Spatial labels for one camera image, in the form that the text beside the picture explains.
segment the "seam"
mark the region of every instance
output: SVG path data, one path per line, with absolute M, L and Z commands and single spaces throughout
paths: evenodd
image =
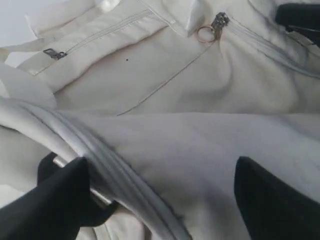
M 131 112 L 132 110 L 138 108 L 140 105 L 142 105 L 145 101 L 147 101 L 149 98 L 151 98 L 154 94 L 156 94 L 158 91 L 160 91 L 163 87 L 165 87 L 169 82 L 171 82 L 171 80 L 173 80 L 177 75 L 179 75 L 181 72 L 183 72 L 190 64 L 192 64 L 194 61 L 196 61 L 198 58 L 200 58 L 212 45 L 214 44 L 211 43 L 208 47 L 206 47 L 204 49 L 204 51 L 202 51 L 199 55 L 197 55 L 195 58 L 193 58 L 190 62 L 188 62 L 183 68 L 181 68 L 178 72 L 174 73 L 167 81 L 164 81 L 163 83 L 161 83 L 155 90 L 153 90 L 151 93 L 149 93 L 149 95 L 147 95 L 145 98 L 143 98 L 142 100 L 140 100 L 136 105 L 134 105 L 133 107 L 129 108 L 126 111 L 123 111 L 121 113 L 118 113 L 116 116 L 121 116 L 121 115 L 125 115 L 129 112 Z
M 132 18 L 132 17 L 134 17 L 134 16 L 136 16 L 136 15 L 139 15 L 139 14 L 145 12 L 145 11 L 142 11 L 142 12 L 139 12 L 139 13 L 137 13 L 137 14 L 135 14 L 135 15 L 132 15 L 132 16 L 126 18 L 125 20 L 127 20 L 127 19 L 129 19 L 129 18 Z M 113 34 L 113 33 L 116 33 L 116 32 L 118 32 L 118 31 L 120 31 L 120 30 L 123 30 L 123 29 L 126 28 L 127 26 L 132 25 L 133 23 L 136 23 L 136 22 L 140 21 L 141 19 L 144 19 L 144 18 L 149 17 L 151 14 L 152 14 L 152 12 L 150 12 L 150 14 L 148 14 L 148 15 L 146 15 L 146 16 L 143 16 L 143 17 L 141 17 L 141 18 L 139 18 L 139 19 L 136 19 L 136 20 L 134 20 L 134 21 L 128 22 L 128 24 L 126 24 L 126 25 L 124 25 L 124 26 L 122 26 L 122 27 L 120 27 L 120 28 L 117 28 L 117 29 L 115 29 L 114 31 L 108 32 L 108 33 L 106 33 L 106 34 L 104 34 L 104 35 L 102 35 L 102 36 L 100 36 L 100 37 L 97 37 L 97 38 L 93 39 L 92 41 L 88 42 L 87 44 L 92 43 L 92 42 L 94 42 L 95 40 L 99 40 L 99 39 L 101 39 L 101 38 L 103 38 L 103 37 L 105 37 L 105 36 L 108 36 L 109 34 Z M 85 40 L 88 39 L 88 38 L 94 37 L 96 34 L 99 34 L 99 33 L 101 33 L 102 31 L 97 32 L 97 33 L 95 33 L 95 34 L 92 34 L 91 36 L 86 37 L 86 38 L 85 38 L 84 40 L 82 40 L 82 41 L 85 41 Z M 85 45 L 77 48 L 76 50 L 79 50 L 79 49 L 85 47 L 87 44 L 85 44 Z M 54 66 L 54 65 L 55 65 L 56 63 L 58 63 L 58 62 L 59 62 L 58 60 L 55 60 L 52 64 L 50 64 L 49 66 L 41 69 L 40 71 L 38 71 L 38 72 L 37 72 L 35 75 L 33 75 L 33 76 L 39 75 L 40 73 L 42 73 L 43 71 L 51 68 L 52 66 Z

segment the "gold ring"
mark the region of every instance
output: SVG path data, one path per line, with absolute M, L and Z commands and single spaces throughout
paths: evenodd
M 210 41 L 199 37 L 199 31 L 201 29 L 210 29 L 212 32 L 215 30 L 211 25 L 203 25 L 203 26 L 199 27 L 196 31 L 196 34 L 195 34 L 195 37 L 199 42 L 204 43 L 204 44 L 209 44 L 209 43 L 213 43 L 214 41 L 216 41 L 217 38 L 216 38 L 216 34 L 214 34 L 214 33 L 213 33 L 214 38 Z

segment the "zipper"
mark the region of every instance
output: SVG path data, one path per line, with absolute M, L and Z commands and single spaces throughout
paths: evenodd
M 48 48 L 46 50 L 44 50 L 43 52 L 47 55 L 49 55 L 52 59 L 54 60 L 59 60 L 64 58 L 65 56 L 67 56 L 68 54 L 71 54 L 72 52 L 76 51 L 77 49 L 87 45 L 88 43 L 101 38 L 107 34 L 110 34 L 118 29 L 123 28 L 124 26 L 128 25 L 129 23 L 135 22 L 141 18 L 144 18 L 148 15 L 152 14 L 152 12 L 150 10 L 144 10 L 136 15 L 133 15 L 131 17 L 126 18 L 125 20 L 119 22 L 118 24 L 109 27 L 105 30 L 102 30 L 100 32 L 97 32 L 89 37 L 87 37 L 86 39 L 80 41 L 79 43 L 75 44 L 73 47 L 69 48 L 67 51 L 57 51 L 54 50 L 52 48 Z
M 215 16 L 214 21 L 211 24 L 211 30 L 214 34 L 215 41 L 221 38 L 224 28 L 228 29 L 233 34 L 237 35 L 240 39 L 249 43 L 259 52 L 286 66 L 287 68 L 303 75 L 320 79 L 320 72 L 312 72 L 306 69 L 305 67 L 290 59 L 286 52 L 283 51 L 280 47 L 277 47 L 271 42 L 265 40 L 263 37 L 254 33 L 232 17 L 229 17 L 225 12 L 220 12 Z

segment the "white garment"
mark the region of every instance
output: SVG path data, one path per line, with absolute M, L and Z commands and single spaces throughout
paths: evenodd
M 70 137 L 77 132 L 70 131 L 72 125 L 61 126 L 54 116 L 47 118 L 33 108 L 38 119 L 25 105 L 21 109 L 15 101 L 1 100 L 0 123 L 34 141 L 0 128 L 0 150 L 5 153 L 1 164 L 6 170 L 0 184 L 30 190 L 37 164 L 49 150 L 67 161 L 89 157 L 97 169 L 123 177 L 104 178 L 100 184 L 106 196 L 133 212 L 117 211 L 96 229 L 98 240 L 175 239 L 187 233 L 201 240 L 249 239 L 233 195 L 240 156 L 253 158 L 319 202 L 319 116 L 284 115 L 319 113 L 319 57 L 274 22 L 277 6 L 285 2 L 122 0 L 116 7 L 118 2 L 110 3 L 110 12 L 99 5 L 81 15 L 79 8 L 79 16 L 67 13 L 52 25 L 37 25 L 34 19 L 39 18 L 30 17 L 34 31 L 50 42 L 41 49 L 67 55 L 56 60 L 40 52 L 18 67 L 29 73 L 31 84 L 43 83 L 42 95 L 17 94 L 18 88 L 10 87 L 14 77 L 0 77 L 0 93 L 42 106 L 43 99 L 54 94 L 56 110 L 76 128 L 88 128 L 91 138 L 98 135 L 124 161 L 98 164 L 90 159 L 94 150 L 79 147 L 83 143 Z M 218 12 L 230 18 L 221 39 L 198 42 L 192 33 L 203 21 L 211 23 Z M 3 59 L 9 51 L 15 47 L 2 48 Z M 99 174 L 92 179 L 107 175 Z M 127 187 L 126 174 L 136 188 L 108 190 L 112 184 Z M 165 205 L 159 210 L 161 202 L 144 205 L 150 190 L 144 181 L 182 222 L 174 221 L 172 212 L 164 213 Z M 167 228 L 161 214 L 171 221 Z

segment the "metal zipper pull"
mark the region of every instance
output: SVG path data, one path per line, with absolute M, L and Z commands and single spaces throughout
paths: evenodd
M 53 50 L 52 48 L 46 49 L 43 51 L 45 54 L 49 55 L 52 59 L 62 59 L 65 56 L 67 56 L 67 53 L 61 51 L 61 52 L 57 52 L 55 50 Z
M 196 38 L 198 39 L 199 42 L 201 43 L 213 43 L 217 40 L 220 40 L 221 38 L 221 34 L 222 34 L 222 30 L 225 26 L 228 25 L 228 23 L 230 22 L 230 19 L 228 18 L 227 14 L 225 12 L 219 12 L 213 22 L 211 23 L 211 25 L 203 25 L 201 27 L 198 28 L 198 30 L 196 31 Z M 208 28 L 211 30 L 211 32 L 213 33 L 213 39 L 212 40 L 205 40 L 201 37 L 199 37 L 199 31 L 201 29 L 205 29 Z

